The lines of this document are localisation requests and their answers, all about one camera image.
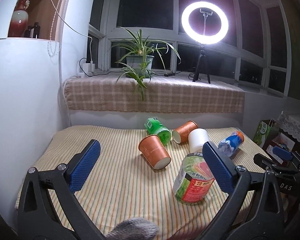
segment ring light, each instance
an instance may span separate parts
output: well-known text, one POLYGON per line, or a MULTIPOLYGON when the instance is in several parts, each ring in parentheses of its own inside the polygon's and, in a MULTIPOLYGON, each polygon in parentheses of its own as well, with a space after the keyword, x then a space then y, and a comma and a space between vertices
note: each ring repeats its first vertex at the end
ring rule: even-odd
POLYGON ((229 23, 224 12, 216 5, 209 2, 195 2, 190 4, 184 11, 181 17, 181 23, 185 32, 189 35, 190 38, 194 39, 201 44, 213 44, 221 41, 227 34, 229 23), (189 24, 189 16, 190 14, 199 8, 208 8, 210 10, 215 11, 216 14, 220 17, 221 20, 221 29, 220 31, 212 36, 205 36, 196 33, 189 24))

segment gray glove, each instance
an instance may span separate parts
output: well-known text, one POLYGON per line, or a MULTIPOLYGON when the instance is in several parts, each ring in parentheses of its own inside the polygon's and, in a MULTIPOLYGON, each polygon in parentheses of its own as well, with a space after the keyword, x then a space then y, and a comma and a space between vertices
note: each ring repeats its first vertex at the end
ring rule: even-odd
POLYGON ((152 240, 159 228, 144 218, 132 218, 121 222, 105 235, 107 240, 152 240))

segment potted plant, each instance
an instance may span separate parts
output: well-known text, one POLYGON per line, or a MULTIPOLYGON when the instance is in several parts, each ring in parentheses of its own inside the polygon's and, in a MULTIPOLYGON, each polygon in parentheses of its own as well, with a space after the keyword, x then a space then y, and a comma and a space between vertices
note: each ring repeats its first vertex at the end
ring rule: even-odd
POLYGON ((122 49, 126 49, 128 51, 120 60, 116 63, 124 65, 122 70, 124 73, 120 75, 117 81, 124 75, 134 78, 137 83, 141 93, 142 100, 144 100, 144 91, 143 89, 147 88, 144 84, 143 80, 145 78, 149 78, 151 81, 151 67, 154 56, 152 54, 157 53, 161 59, 163 64, 163 68, 166 69, 163 59, 162 59, 162 50, 168 50, 169 47, 175 52, 177 57, 180 59, 180 56, 177 50, 169 43, 161 40, 149 40, 149 36, 145 39, 142 38, 142 30, 140 29, 136 34, 127 28, 123 28, 131 35, 131 40, 124 39, 123 41, 127 42, 127 44, 116 44, 115 46, 119 46, 122 49), (152 45, 153 43, 163 43, 166 44, 167 47, 158 48, 157 46, 152 45))

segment vase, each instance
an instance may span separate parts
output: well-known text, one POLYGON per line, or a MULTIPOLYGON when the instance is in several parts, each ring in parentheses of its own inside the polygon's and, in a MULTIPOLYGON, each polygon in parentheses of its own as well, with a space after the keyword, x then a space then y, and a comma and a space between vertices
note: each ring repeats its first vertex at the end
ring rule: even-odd
POLYGON ((23 32, 28 26, 28 13, 30 0, 18 0, 16 8, 12 14, 8 37, 22 37, 23 32))

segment checkered blanket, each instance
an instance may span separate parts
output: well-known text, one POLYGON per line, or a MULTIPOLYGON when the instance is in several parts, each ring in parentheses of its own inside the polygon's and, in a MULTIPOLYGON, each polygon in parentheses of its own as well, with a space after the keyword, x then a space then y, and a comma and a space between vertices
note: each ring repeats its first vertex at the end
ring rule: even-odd
POLYGON ((215 81, 192 82, 187 75, 154 76, 145 80, 142 101, 137 82, 118 73, 66 82, 65 97, 70 110, 148 113, 242 113, 244 91, 215 81))

